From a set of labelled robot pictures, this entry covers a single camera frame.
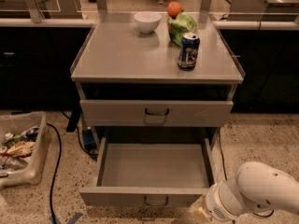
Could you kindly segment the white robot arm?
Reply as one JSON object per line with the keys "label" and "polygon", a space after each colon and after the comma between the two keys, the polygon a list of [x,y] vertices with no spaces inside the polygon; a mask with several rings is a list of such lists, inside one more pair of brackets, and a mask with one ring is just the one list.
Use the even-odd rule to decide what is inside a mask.
{"label": "white robot arm", "polygon": [[247,213],[284,210],[299,214],[299,182],[291,175],[267,164],[243,163],[234,177],[209,188],[190,207],[197,219],[226,222]]}

